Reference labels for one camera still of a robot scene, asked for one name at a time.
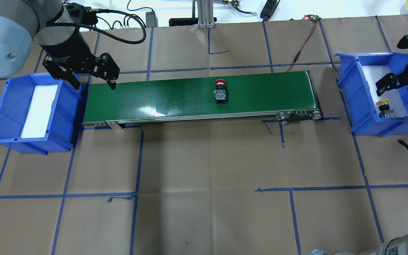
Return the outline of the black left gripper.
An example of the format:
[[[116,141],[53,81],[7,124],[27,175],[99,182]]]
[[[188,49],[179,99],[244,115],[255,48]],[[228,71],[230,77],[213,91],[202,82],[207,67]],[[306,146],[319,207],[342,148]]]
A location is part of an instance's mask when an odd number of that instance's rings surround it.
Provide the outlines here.
[[[42,64],[54,79],[79,90],[81,82],[75,74],[90,74],[116,89],[120,68],[108,53],[93,55],[78,28],[43,28],[42,48],[46,53]]]

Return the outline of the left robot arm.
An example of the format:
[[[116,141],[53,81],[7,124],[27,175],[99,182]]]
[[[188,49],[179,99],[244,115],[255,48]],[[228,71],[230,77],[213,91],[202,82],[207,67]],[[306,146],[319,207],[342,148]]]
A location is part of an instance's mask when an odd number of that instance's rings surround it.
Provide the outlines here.
[[[114,90],[120,68],[108,53],[95,56],[80,33],[97,18],[88,7],[60,0],[0,0],[0,79],[24,67],[37,42],[45,52],[43,67],[74,89],[78,74],[104,80]]]

